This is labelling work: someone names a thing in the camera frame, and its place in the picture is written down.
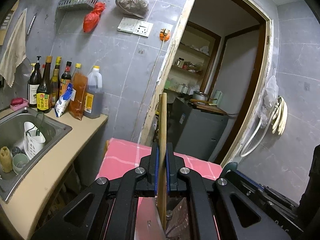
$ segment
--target orange bag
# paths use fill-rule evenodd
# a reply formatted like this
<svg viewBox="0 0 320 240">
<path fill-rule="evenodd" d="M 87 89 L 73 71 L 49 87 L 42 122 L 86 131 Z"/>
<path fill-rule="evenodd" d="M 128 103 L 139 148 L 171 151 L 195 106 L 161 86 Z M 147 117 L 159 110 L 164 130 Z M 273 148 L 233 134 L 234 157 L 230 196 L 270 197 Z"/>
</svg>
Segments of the orange bag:
<svg viewBox="0 0 320 240">
<path fill-rule="evenodd" d="M 100 20 L 100 14 L 106 8 L 103 2 L 97 2 L 93 8 L 93 11 L 88 13 L 83 20 L 83 31 L 88 33 L 98 24 Z"/>
</svg>

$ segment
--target pot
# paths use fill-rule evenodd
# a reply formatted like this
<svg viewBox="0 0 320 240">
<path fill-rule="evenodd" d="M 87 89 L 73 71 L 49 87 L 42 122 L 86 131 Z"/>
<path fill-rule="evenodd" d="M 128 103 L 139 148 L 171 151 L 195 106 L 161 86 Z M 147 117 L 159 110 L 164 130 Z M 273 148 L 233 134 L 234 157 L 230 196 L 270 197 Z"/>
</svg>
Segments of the pot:
<svg viewBox="0 0 320 240">
<path fill-rule="evenodd" d="M 205 93 L 199 92 L 199 91 L 194 91 L 192 95 L 193 99 L 196 100 L 201 100 L 201 101 L 208 101 L 209 96 Z"/>
</svg>

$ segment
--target beige rag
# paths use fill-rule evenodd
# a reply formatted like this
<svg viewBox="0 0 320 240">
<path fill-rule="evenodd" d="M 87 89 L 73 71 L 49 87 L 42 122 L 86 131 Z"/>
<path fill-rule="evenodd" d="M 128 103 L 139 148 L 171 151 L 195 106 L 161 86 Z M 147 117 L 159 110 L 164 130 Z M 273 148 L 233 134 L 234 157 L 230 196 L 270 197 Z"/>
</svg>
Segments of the beige rag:
<svg viewBox="0 0 320 240">
<path fill-rule="evenodd" d="M 26 15 L 25 8 L 13 29 L 0 63 L 0 75 L 4 77 L 9 87 L 12 87 L 16 68 L 26 58 Z"/>
</svg>

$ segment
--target soap dish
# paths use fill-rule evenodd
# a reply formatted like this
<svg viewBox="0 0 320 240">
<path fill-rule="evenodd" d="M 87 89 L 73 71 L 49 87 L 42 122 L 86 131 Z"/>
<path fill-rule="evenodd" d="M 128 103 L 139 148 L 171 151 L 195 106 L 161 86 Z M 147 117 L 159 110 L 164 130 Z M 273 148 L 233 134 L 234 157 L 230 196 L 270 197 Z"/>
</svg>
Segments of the soap dish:
<svg viewBox="0 0 320 240">
<path fill-rule="evenodd" d="M 10 108 L 13 110 L 13 111 L 17 111 L 21 108 L 24 108 L 24 107 L 27 107 L 28 106 L 28 101 L 24 98 L 23 99 L 23 103 L 22 104 L 19 104 L 19 105 L 10 105 Z"/>
</svg>

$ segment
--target sink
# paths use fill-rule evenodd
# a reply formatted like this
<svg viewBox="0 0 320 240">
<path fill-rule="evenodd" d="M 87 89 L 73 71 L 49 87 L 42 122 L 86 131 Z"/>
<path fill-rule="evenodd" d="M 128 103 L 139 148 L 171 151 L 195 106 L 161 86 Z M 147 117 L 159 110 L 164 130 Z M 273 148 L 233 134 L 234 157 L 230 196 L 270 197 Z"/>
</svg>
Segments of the sink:
<svg viewBox="0 0 320 240">
<path fill-rule="evenodd" d="M 40 131 L 44 135 L 45 144 L 43 149 L 23 167 L 18 175 L 14 171 L 5 173 L 0 168 L 0 196 L 6 203 L 33 166 L 72 130 L 71 126 L 38 113 L 32 108 L 25 107 L 0 119 L 0 148 L 7 146 L 11 151 L 13 147 L 17 146 L 21 150 L 24 149 L 24 122 L 32 122 L 37 128 L 40 127 L 42 122 Z"/>
</svg>

